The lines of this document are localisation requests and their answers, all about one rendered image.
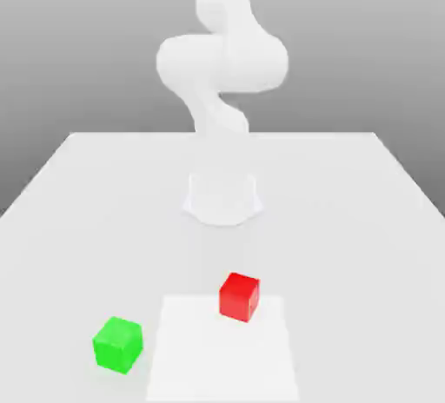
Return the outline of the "small red cube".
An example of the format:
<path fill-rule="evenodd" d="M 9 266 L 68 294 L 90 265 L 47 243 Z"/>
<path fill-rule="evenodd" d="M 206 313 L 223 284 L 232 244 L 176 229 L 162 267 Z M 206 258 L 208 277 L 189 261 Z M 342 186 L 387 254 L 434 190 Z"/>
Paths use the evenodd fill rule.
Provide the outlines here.
<path fill-rule="evenodd" d="M 229 318 L 249 322 L 259 297 L 259 279 L 231 272 L 219 289 L 219 312 Z"/>

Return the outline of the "small green cube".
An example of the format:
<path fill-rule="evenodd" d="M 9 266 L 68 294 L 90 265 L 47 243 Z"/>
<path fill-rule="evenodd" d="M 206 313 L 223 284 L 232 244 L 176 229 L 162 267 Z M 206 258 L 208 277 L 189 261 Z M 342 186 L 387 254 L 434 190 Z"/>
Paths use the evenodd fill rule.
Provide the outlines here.
<path fill-rule="evenodd" d="M 143 350 L 143 330 L 136 322 L 111 316 L 92 345 L 98 366 L 127 374 Z"/>

